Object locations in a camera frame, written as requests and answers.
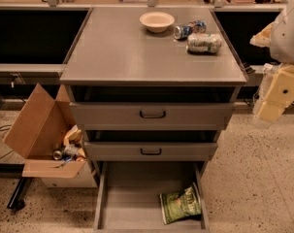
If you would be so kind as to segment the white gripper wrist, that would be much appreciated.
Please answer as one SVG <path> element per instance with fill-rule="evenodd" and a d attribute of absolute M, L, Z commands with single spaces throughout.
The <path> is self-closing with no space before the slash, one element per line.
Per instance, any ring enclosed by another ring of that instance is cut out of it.
<path fill-rule="evenodd" d="M 271 42 L 273 23 L 269 23 L 259 33 L 253 35 L 249 43 L 259 48 L 268 48 Z M 280 68 L 276 72 L 276 84 L 278 89 L 277 101 L 259 100 L 256 103 L 256 116 L 260 120 L 274 122 L 285 111 L 286 105 L 294 101 L 294 65 Z"/>

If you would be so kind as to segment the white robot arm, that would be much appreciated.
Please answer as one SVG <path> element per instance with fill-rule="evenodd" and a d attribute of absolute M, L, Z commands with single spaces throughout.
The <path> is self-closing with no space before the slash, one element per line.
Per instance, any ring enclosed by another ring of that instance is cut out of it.
<path fill-rule="evenodd" d="M 264 65 L 253 114 L 256 125 L 268 127 L 294 102 L 294 0 L 289 0 L 274 22 L 254 35 L 250 43 L 268 47 L 279 65 Z"/>

